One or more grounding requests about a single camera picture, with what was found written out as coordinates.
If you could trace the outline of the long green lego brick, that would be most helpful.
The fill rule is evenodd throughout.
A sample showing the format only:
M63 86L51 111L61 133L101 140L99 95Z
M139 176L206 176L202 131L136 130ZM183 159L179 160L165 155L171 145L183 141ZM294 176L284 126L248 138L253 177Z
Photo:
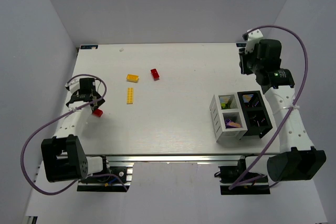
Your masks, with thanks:
M230 109L230 103L221 103L220 105L222 110Z

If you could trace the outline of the plain purple lego block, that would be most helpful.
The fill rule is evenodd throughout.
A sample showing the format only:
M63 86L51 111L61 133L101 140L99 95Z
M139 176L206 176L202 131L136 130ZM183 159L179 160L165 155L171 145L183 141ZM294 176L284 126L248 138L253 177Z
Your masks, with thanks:
M225 127L227 129L232 129L233 127L231 126L232 121L230 119L225 120Z

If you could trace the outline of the purple butterfly lego block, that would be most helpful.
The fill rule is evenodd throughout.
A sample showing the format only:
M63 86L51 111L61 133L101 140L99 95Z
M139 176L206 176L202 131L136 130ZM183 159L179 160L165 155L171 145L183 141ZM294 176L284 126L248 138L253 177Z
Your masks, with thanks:
M240 125L239 123L237 123L237 122L233 122L233 121L232 121L232 123L231 123L231 126L232 126L233 128L240 128L240 127L241 127L241 125Z

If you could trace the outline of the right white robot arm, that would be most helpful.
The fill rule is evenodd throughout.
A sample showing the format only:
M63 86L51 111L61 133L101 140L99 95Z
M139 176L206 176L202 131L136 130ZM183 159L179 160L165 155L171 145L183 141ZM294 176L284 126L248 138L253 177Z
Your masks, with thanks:
M242 74L254 74L271 107L279 136L280 153L268 158L267 172L274 182L311 180L326 162L303 125L298 92L288 69L281 68L281 42L261 39L253 47L239 50Z

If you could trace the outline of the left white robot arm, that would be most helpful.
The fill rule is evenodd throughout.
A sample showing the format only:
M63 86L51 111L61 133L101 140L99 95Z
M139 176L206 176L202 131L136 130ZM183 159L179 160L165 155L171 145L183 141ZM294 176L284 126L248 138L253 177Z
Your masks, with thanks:
M49 182L82 180L89 175L107 171L103 156L89 157L80 143L79 135L88 118L104 103L96 91L95 78L77 78L66 85L70 100L66 103L69 115L52 138L41 143L46 177Z

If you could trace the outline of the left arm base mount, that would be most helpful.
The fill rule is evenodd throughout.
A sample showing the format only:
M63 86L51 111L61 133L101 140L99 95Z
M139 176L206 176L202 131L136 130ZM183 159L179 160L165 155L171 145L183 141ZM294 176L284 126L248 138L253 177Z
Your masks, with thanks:
M77 185L78 192L126 193L132 181L133 163L110 163L113 176L88 177Z

